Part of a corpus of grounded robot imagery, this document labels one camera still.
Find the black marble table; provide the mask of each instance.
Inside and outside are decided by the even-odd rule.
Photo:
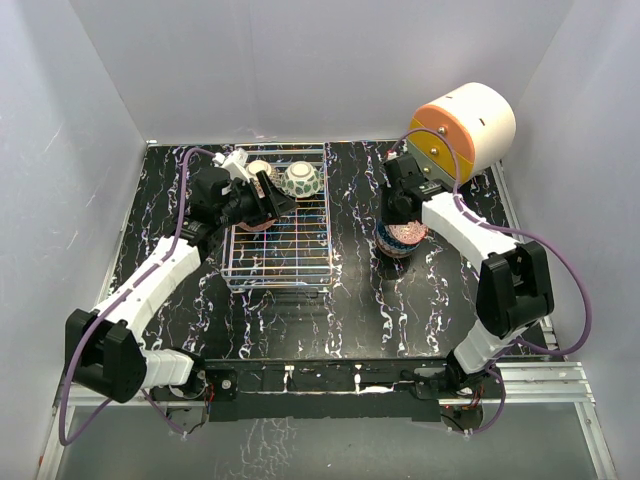
[[[390,142],[327,143],[333,283],[329,293],[273,290],[231,294],[214,252],[160,308],[146,348],[184,348],[221,358],[394,358],[445,356],[476,319],[477,275],[430,231],[410,259],[392,260],[373,242],[381,167]],[[174,228],[178,162],[186,146],[151,146],[114,273],[115,289]],[[203,148],[230,152],[233,145]],[[281,149],[268,145],[259,148]],[[194,156],[190,176],[205,162]],[[506,216],[490,171],[462,188],[470,208],[497,225]],[[528,332],[543,345],[539,327]],[[514,354],[527,351],[513,349]]]

